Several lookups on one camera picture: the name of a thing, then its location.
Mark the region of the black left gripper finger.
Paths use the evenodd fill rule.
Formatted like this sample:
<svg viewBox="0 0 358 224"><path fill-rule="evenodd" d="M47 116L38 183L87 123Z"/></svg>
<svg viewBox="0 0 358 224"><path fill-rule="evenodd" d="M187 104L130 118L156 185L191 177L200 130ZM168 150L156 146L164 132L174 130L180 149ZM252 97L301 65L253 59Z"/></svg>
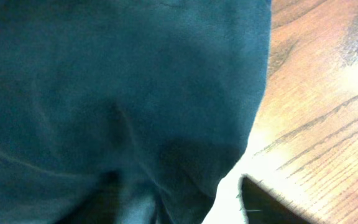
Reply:
<svg viewBox="0 0 358 224"><path fill-rule="evenodd" d="M249 224L311 224L280 203L247 175L241 180L242 203Z"/></svg>

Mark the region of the dark blue denim shorts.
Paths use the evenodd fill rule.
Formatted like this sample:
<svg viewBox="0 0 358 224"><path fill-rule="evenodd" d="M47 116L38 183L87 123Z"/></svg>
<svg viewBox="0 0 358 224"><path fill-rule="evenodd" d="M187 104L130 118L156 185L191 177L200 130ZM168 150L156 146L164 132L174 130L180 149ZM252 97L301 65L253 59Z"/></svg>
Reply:
<svg viewBox="0 0 358 224"><path fill-rule="evenodd" d="M201 223L262 101L272 3L0 1L0 223Z"/></svg>

